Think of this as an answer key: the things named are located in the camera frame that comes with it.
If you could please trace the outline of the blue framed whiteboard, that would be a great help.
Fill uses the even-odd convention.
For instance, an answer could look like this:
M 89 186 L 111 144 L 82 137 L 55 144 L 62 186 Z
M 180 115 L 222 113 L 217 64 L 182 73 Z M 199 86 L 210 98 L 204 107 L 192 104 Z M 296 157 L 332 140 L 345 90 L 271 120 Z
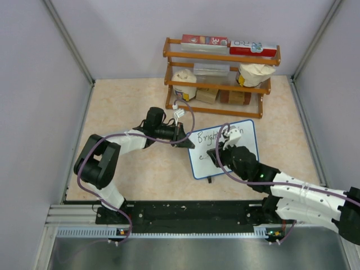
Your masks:
M 250 119 L 233 122 L 231 126 L 237 127 L 241 132 L 241 138 L 236 146 L 245 146 L 258 158 L 258 145 L 254 122 Z M 189 149 L 188 154 L 191 163 L 194 179 L 204 179 L 223 174 L 221 168 L 216 168 L 210 157 L 203 159 L 207 151 L 215 148 L 215 140 L 220 126 L 214 126 L 194 131 L 189 139 L 194 143 L 195 148 Z

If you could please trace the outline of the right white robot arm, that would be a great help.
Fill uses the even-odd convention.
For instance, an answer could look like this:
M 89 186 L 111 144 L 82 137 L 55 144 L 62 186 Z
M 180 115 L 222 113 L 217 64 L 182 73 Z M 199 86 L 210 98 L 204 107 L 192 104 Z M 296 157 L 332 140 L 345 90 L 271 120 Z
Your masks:
M 279 219 L 319 225 L 359 244 L 359 189 L 334 190 L 298 180 L 257 161 L 245 146 L 207 151 L 213 164 L 231 179 L 268 196 L 263 201 L 266 221 Z

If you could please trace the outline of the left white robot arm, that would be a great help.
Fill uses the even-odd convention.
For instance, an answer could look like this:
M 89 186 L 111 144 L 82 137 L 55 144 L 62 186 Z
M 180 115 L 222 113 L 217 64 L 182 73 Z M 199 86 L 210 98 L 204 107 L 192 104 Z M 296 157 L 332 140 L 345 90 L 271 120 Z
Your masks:
M 174 117 L 165 123 L 166 114 L 159 107 L 151 107 L 141 124 L 133 129 L 108 136 L 91 135 L 74 165 L 78 186 L 97 197 L 108 208 L 108 216 L 115 223 L 127 218 L 122 206 L 125 198 L 118 191 L 113 177 L 120 155 L 150 147 L 154 142 L 173 147 L 194 149 L 195 145 L 185 133 L 180 117 L 185 110 L 174 105 Z

